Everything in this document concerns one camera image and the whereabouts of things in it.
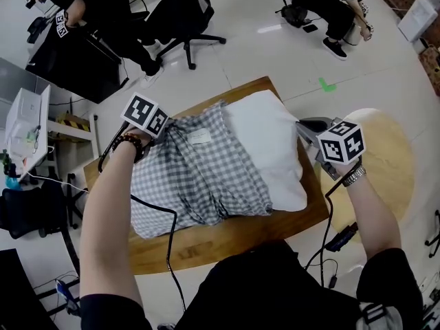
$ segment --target black sneaker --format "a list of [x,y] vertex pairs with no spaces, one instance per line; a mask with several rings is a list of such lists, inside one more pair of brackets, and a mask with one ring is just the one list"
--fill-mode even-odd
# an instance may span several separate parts
[[339,42],[332,43],[328,38],[322,41],[322,45],[329,50],[336,58],[345,61],[347,59],[347,54],[342,50],[341,44]]

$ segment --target seated person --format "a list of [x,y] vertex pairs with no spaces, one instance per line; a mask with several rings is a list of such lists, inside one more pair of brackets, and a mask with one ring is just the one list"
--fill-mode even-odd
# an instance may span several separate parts
[[356,20],[361,27],[361,35],[367,41],[371,38],[372,27],[364,18],[364,12],[361,9],[358,0],[292,0],[294,5],[301,6],[315,12],[329,24],[327,38],[322,44],[336,58],[346,60],[347,54],[342,50],[339,41],[341,41]]
[[129,0],[51,0],[67,13],[66,27],[83,20],[93,23],[103,41],[122,58],[130,58],[145,72],[141,86],[150,87],[163,72],[161,65],[152,60],[143,45],[154,45],[146,34],[145,22],[134,28],[130,22]]
[[[151,140],[139,129],[129,133],[142,146]],[[139,150],[127,141],[119,144],[85,206],[82,330],[152,329],[129,260],[130,184]],[[336,170],[345,175],[353,165]],[[420,329],[421,293],[402,250],[397,221],[365,172],[357,173],[347,187],[367,258],[357,298],[321,287],[300,265],[298,254],[279,241],[217,263],[176,330]],[[146,297],[154,300],[158,295]]]

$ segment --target white label on fabric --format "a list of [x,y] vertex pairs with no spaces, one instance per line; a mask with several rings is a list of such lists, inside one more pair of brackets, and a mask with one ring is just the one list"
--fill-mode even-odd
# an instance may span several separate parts
[[198,129],[188,134],[190,144],[201,144],[211,142],[211,134],[207,129]]

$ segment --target gray and white checkered fabric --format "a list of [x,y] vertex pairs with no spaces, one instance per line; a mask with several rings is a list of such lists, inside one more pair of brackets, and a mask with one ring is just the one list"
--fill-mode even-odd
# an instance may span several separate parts
[[[224,101],[172,122],[164,141],[133,169],[131,193],[177,212],[176,230],[214,225],[232,215],[269,215],[269,190],[250,156],[223,121]],[[212,140],[190,144],[207,129]],[[173,215],[131,200],[131,224],[142,238],[170,232]]]

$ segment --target white cable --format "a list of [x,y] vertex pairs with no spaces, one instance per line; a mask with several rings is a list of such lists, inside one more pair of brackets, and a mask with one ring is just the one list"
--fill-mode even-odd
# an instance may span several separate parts
[[32,176],[32,177],[36,178],[36,179],[48,179],[48,180],[50,180],[50,181],[57,182],[57,183],[59,183],[59,184],[68,184],[69,186],[72,186],[73,188],[76,188],[77,190],[80,190],[80,191],[82,191],[82,192],[86,192],[86,193],[89,192],[88,190],[82,190],[81,188],[78,188],[78,187],[74,186],[73,184],[69,184],[69,183],[67,183],[67,182],[56,181],[55,179],[50,179],[50,178],[48,178],[48,177],[35,176],[35,175],[31,174],[31,173],[27,173],[27,174],[28,174],[29,176]]

